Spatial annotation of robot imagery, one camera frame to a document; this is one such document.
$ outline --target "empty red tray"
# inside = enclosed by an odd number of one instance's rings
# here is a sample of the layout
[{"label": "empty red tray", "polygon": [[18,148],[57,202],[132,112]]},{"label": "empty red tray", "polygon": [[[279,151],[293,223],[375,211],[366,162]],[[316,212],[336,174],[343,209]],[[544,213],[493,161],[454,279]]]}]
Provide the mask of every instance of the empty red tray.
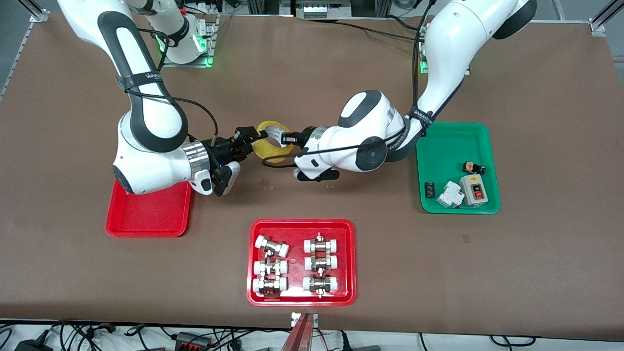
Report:
[{"label": "empty red tray", "polygon": [[[338,289],[323,295],[322,299],[303,289],[303,277],[312,274],[305,271],[303,259],[310,254],[303,251],[303,241],[316,238],[319,232],[327,240],[337,240],[335,255],[338,258],[338,268],[326,273],[338,278]],[[254,246],[259,235],[290,246],[286,255],[288,273],[283,275],[288,278],[288,290],[274,299],[265,299],[251,289],[251,281],[257,278],[253,273],[253,263],[265,256]],[[247,263],[246,295],[254,306],[348,306],[355,301],[355,229],[353,223],[346,219],[258,219],[251,226]]]},{"label": "empty red tray", "polygon": [[187,229],[188,182],[145,195],[128,194],[115,180],[106,232],[112,237],[179,237]]}]

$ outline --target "white electrical box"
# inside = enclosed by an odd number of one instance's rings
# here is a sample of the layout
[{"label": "white electrical box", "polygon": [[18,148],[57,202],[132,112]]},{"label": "white electrical box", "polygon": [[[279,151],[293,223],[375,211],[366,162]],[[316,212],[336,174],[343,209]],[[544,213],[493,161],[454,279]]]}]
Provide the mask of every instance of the white electrical box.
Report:
[{"label": "white electrical box", "polygon": [[471,174],[459,179],[466,206],[479,206],[487,203],[487,193],[480,174]]}]

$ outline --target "white plastic cap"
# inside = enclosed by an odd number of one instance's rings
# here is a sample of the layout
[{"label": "white plastic cap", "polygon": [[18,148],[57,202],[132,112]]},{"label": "white plastic cap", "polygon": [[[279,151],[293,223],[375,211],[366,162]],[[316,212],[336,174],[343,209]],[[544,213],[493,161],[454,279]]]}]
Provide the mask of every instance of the white plastic cap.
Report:
[{"label": "white plastic cap", "polygon": [[260,274],[260,264],[262,262],[261,261],[256,261],[253,263],[253,273],[254,274]]},{"label": "white plastic cap", "polygon": [[329,251],[330,251],[332,254],[335,254],[335,253],[336,253],[336,249],[337,249],[337,248],[338,248],[338,243],[336,242],[336,239],[331,239],[331,240],[329,241]]},{"label": "white plastic cap", "polygon": [[277,253],[278,256],[280,257],[286,257],[286,254],[288,254],[288,249],[290,248],[290,246],[286,245],[286,244],[282,244],[281,245],[281,249],[280,251]]},{"label": "white plastic cap", "polygon": [[288,273],[288,261],[287,260],[280,261],[280,273],[281,274]]},{"label": "white plastic cap", "polygon": [[262,245],[262,240],[264,240],[264,239],[265,239],[264,235],[258,235],[258,238],[256,239],[256,244],[255,244],[255,247],[257,249],[260,248],[260,245]]},{"label": "white plastic cap", "polygon": [[336,277],[329,277],[329,291],[338,290],[338,279]]},{"label": "white plastic cap", "polygon": [[258,278],[253,279],[252,286],[253,286],[253,292],[260,292],[260,279]]},{"label": "white plastic cap", "polygon": [[310,291],[310,277],[303,277],[303,290]]},{"label": "white plastic cap", "polygon": [[331,264],[331,269],[338,268],[338,258],[336,255],[329,255],[329,262]]},{"label": "white plastic cap", "polygon": [[306,270],[312,270],[312,257],[303,257],[303,265]]},{"label": "white plastic cap", "polygon": [[286,280],[286,277],[281,277],[280,278],[280,291],[285,291],[288,290],[288,281]]}]

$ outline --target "red tray with metal fittings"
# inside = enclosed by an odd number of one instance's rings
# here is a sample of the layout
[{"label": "red tray with metal fittings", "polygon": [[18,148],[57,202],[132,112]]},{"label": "red tray with metal fittings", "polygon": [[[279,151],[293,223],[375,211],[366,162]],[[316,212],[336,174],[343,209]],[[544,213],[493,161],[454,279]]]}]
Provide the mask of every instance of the red tray with metal fittings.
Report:
[{"label": "red tray with metal fittings", "polygon": [[193,189],[188,182],[145,194],[128,194],[115,180],[106,232],[112,237],[179,237],[187,229]]},{"label": "red tray with metal fittings", "polygon": [[[316,293],[303,289],[303,277],[315,272],[305,270],[304,258],[310,254],[304,252],[303,241],[313,240],[318,233],[324,239],[336,239],[336,255],[338,268],[328,270],[325,276],[336,277],[338,288],[319,298]],[[252,280],[258,278],[253,273],[253,263],[263,260],[265,253],[255,247],[259,235],[270,237],[271,241],[284,242],[290,248],[285,260],[288,262],[288,273],[282,276],[288,279],[288,290],[279,296],[267,297],[252,289]],[[254,306],[348,306],[357,295],[355,269],[355,228],[346,219],[258,219],[251,225],[249,237],[249,257],[247,262],[247,300]]]}]

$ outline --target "black circular joint cap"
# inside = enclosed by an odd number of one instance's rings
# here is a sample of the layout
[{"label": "black circular joint cap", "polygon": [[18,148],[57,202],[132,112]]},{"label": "black circular joint cap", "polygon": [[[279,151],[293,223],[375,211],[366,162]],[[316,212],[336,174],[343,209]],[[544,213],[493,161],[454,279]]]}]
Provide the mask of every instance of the black circular joint cap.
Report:
[{"label": "black circular joint cap", "polygon": [[117,181],[124,188],[125,191],[131,194],[134,194],[134,191],[132,191],[132,187],[130,186],[130,183],[128,183],[128,180],[125,178],[125,175],[119,170],[119,168],[117,168],[117,166],[113,166],[113,174],[115,175],[115,178],[117,178]]},{"label": "black circular joint cap", "polygon": [[379,168],[388,155],[388,147],[380,137],[367,138],[362,141],[362,144],[370,144],[373,142],[375,144],[358,148],[355,165],[362,171],[372,171]]}]

